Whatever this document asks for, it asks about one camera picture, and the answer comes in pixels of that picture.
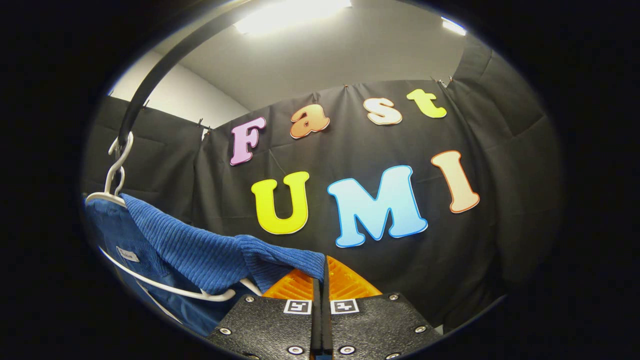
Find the colorful cutout letter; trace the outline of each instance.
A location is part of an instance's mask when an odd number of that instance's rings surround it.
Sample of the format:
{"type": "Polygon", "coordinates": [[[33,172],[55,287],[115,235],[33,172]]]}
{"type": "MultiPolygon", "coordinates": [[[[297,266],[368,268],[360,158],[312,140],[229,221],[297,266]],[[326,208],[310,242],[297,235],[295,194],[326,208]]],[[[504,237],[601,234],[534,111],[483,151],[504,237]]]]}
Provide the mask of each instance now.
{"type": "Polygon", "coordinates": [[[258,131],[255,129],[264,129],[267,126],[267,120],[259,117],[240,126],[236,126],[231,130],[234,135],[234,156],[231,158],[231,165],[238,165],[245,161],[251,160],[253,154],[249,151],[249,147],[258,145],[258,131]]]}
{"type": "Polygon", "coordinates": [[[382,173],[378,197],[373,199],[358,181],[344,179],[329,185],[327,192],[335,197],[340,217],[338,247],[362,245],[365,236],[358,232],[356,219],[374,240],[382,239],[389,211],[393,225],[389,235],[401,238],[424,231],[427,220],[420,217],[411,188],[413,170],[406,165],[390,167],[382,173]]]}
{"type": "Polygon", "coordinates": [[[435,119],[444,117],[447,114],[447,110],[445,108],[436,108],[433,104],[436,96],[433,94],[425,94],[423,89],[415,89],[410,92],[406,96],[409,100],[414,100],[416,104],[418,104],[418,108],[422,111],[423,114],[428,117],[433,117],[435,119]]]}
{"type": "Polygon", "coordinates": [[[291,117],[293,125],[291,126],[291,137],[294,139],[303,138],[312,131],[324,130],[329,126],[330,119],[324,115],[324,110],[319,104],[307,105],[296,111],[291,117]]]}
{"type": "Polygon", "coordinates": [[[367,117],[377,125],[392,125],[402,121],[402,114],[393,108],[394,103],[384,97],[372,97],[363,103],[369,112],[367,117]]]}
{"type": "Polygon", "coordinates": [[[259,181],[251,187],[255,194],[255,209],[258,214],[258,223],[271,234],[292,234],[302,229],[307,223],[309,212],[307,209],[307,191],[305,181],[309,179],[306,171],[294,172],[282,180],[291,189],[291,203],[293,214],[287,219],[276,216],[273,204],[273,190],[278,182],[272,179],[259,181]]]}
{"type": "Polygon", "coordinates": [[[441,152],[431,159],[431,163],[439,167],[449,185],[451,192],[452,213],[462,213],[480,202],[480,196],[471,190],[469,180],[460,163],[460,153],[455,150],[441,152]]]}

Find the black rod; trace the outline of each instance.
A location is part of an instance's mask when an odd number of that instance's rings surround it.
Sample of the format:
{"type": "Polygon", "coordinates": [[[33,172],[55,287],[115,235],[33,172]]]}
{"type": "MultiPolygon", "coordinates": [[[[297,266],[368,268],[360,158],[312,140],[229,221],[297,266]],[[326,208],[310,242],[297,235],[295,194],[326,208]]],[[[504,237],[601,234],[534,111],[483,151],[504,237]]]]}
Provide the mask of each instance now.
{"type": "Polygon", "coordinates": [[[127,107],[118,134],[119,147],[123,147],[127,143],[127,137],[133,128],[133,123],[136,121],[136,117],[138,117],[140,110],[151,92],[180,60],[215,34],[240,21],[243,17],[256,10],[256,8],[270,2],[272,2],[272,0],[247,0],[207,22],[203,26],[200,26],[164,55],[142,81],[127,107]]]}

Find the ceiling light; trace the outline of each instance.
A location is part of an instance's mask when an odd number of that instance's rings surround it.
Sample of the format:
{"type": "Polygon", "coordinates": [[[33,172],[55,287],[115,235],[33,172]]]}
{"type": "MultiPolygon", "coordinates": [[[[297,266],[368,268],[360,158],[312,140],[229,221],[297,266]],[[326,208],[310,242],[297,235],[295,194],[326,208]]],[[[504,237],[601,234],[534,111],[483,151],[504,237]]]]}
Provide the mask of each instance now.
{"type": "Polygon", "coordinates": [[[348,7],[351,7],[350,0],[287,0],[258,10],[234,25],[243,34],[266,33],[328,17],[348,7]]]}
{"type": "Polygon", "coordinates": [[[445,17],[440,17],[442,19],[442,27],[445,29],[449,29],[451,31],[453,31],[456,34],[460,34],[462,36],[465,36],[467,34],[467,30],[465,30],[462,26],[456,24],[455,22],[445,18],[445,17]]]}

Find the ceiling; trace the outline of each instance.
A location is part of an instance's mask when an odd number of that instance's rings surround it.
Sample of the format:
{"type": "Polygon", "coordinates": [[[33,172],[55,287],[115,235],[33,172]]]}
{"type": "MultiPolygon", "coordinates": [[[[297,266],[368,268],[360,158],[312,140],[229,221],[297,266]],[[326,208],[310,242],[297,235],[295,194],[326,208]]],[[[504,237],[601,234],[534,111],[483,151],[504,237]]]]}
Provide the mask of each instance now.
{"type": "MultiPolygon", "coordinates": [[[[431,77],[448,83],[465,37],[443,28],[439,15],[395,0],[351,4],[330,18],[263,35],[243,35],[231,26],[180,64],[250,111],[354,83],[431,77]]],[[[204,14],[154,51],[166,54],[221,11],[204,14]]]]}

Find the orange gripper pad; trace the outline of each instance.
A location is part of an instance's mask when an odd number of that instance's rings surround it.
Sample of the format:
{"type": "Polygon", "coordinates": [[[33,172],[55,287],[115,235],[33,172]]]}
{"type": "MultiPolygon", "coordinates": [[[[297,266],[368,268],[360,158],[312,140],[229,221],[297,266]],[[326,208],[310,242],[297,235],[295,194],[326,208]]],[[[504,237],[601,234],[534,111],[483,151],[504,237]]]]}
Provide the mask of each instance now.
{"type": "Polygon", "coordinates": [[[358,299],[382,295],[362,276],[345,264],[327,256],[329,264],[329,300],[358,299]]]}
{"type": "Polygon", "coordinates": [[[293,269],[262,296],[275,299],[313,300],[314,285],[310,276],[298,269],[293,269]]]}

